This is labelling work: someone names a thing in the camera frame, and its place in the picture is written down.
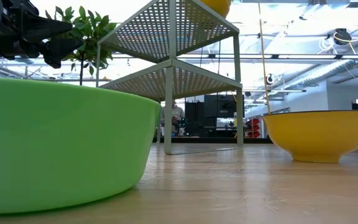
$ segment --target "bowl rim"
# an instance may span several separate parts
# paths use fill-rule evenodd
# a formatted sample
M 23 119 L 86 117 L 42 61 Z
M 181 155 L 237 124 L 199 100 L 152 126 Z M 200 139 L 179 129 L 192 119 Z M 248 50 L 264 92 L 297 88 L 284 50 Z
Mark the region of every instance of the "bowl rim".
M 330 112 L 358 112 L 358 110 L 320 110 L 320 111 L 297 111 L 297 112 L 288 112 L 288 113 L 279 113 L 279 114 L 266 114 L 263 115 L 262 117 L 266 117 L 266 116 L 276 116 L 276 115 L 285 115 L 285 114 L 295 114 L 295 113 L 330 113 Z

